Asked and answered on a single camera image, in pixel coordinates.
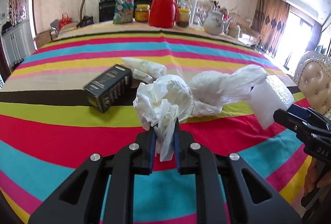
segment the cardboard box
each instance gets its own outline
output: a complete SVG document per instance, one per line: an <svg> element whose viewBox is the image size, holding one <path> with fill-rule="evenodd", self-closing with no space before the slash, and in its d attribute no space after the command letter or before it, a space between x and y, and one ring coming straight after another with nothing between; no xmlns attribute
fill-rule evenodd
<svg viewBox="0 0 331 224"><path fill-rule="evenodd" d="M48 44L52 41L51 31L52 30L47 30L37 34L37 36L34 38L37 48L41 48L43 45Z"/></svg>
<svg viewBox="0 0 331 224"><path fill-rule="evenodd" d="M131 69L116 64L84 87L89 103L106 112L113 103L123 98L132 85Z"/></svg>

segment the jar with yellow lid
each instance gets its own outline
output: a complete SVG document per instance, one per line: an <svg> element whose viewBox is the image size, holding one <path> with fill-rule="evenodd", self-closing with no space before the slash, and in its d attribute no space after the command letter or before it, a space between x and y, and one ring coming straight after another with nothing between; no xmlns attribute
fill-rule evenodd
<svg viewBox="0 0 331 224"><path fill-rule="evenodd" d="M180 18L176 22L178 27L186 28L190 24L191 10L190 9L179 9Z"/></svg>
<svg viewBox="0 0 331 224"><path fill-rule="evenodd" d="M137 4L134 18L137 22L148 22L149 19L149 4Z"/></svg>

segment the table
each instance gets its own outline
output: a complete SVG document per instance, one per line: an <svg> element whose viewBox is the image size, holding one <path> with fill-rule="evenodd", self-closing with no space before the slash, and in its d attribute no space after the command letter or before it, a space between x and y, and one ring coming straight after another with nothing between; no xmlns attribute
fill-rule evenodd
<svg viewBox="0 0 331 224"><path fill-rule="evenodd" d="M114 154L143 131L130 102L101 114L81 91L123 56L164 64L185 81L204 70L232 73L257 64L289 86L296 104L309 106L263 55L199 31L104 24L71 34L76 37L27 57L0 91L0 190L24 223L91 154ZM246 102L226 105L217 116L190 118L180 128L216 154L239 152L287 202L298 205L311 158L293 132L278 124L262 130ZM196 223L194 176L180 176L174 160L156 158L150 176L135 177L134 222Z"/></svg>

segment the snack bag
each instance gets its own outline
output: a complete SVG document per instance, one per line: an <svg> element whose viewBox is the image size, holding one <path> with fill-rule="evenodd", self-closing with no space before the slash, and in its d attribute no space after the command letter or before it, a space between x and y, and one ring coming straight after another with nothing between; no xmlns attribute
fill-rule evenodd
<svg viewBox="0 0 331 224"><path fill-rule="evenodd" d="M134 0L115 0L114 24L128 23L133 20Z"/></svg>

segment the red thermos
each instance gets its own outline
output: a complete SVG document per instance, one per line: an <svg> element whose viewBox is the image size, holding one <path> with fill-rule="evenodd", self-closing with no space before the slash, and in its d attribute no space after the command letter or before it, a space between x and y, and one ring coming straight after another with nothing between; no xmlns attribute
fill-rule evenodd
<svg viewBox="0 0 331 224"><path fill-rule="evenodd" d="M172 28L180 17L175 0L153 0L148 23L159 28Z"/></svg>

